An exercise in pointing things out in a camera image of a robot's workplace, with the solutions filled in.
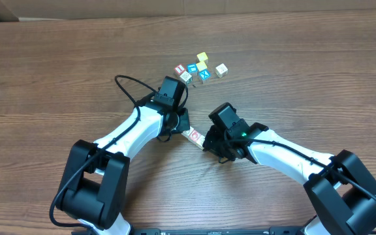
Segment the plain wooden block green side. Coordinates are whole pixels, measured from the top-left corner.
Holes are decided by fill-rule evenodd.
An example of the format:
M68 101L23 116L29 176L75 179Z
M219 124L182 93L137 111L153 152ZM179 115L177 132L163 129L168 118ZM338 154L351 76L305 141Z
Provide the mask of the plain wooden block green side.
M194 129L192 127L189 128L189 130L187 131L183 131L181 134L184 136L184 137L187 137L189 138L190 134L194 131Z

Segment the yellow framed wooden block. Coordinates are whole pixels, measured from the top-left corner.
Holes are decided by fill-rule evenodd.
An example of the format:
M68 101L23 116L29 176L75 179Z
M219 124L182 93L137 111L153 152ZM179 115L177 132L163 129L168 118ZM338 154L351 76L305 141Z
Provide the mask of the yellow framed wooden block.
M198 138L198 140L196 141L196 145L197 145L200 149L204 149L204 147L203 147L204 141L205 141L205 137L201 135L201 136Z

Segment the red O wooden block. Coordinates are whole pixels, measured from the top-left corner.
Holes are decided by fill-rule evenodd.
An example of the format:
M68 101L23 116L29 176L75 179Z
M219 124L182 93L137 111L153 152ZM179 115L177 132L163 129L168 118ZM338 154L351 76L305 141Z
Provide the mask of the red O wooden block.
M202 135L195 129L191 130L189 133L189 140L193 143L199 143L201 141Z

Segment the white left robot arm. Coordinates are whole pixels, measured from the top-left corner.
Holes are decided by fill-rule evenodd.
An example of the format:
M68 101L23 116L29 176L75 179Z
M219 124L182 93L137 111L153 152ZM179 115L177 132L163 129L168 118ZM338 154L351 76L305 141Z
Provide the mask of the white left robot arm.
M110 134L94 142L77 141L71 148L57 194L50 206L77 222L75 234L131 234L121 211L132 158L152 139L171 138L189 129L186 108L148 101Z

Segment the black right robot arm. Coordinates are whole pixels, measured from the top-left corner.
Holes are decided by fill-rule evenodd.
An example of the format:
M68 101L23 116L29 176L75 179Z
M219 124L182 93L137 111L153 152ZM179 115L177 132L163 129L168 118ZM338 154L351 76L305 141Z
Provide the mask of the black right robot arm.
M246 158L303 185L316 216L302 234L376 234L376 179L354 153L313 151L243 121L212 125L203 147L221 164Z

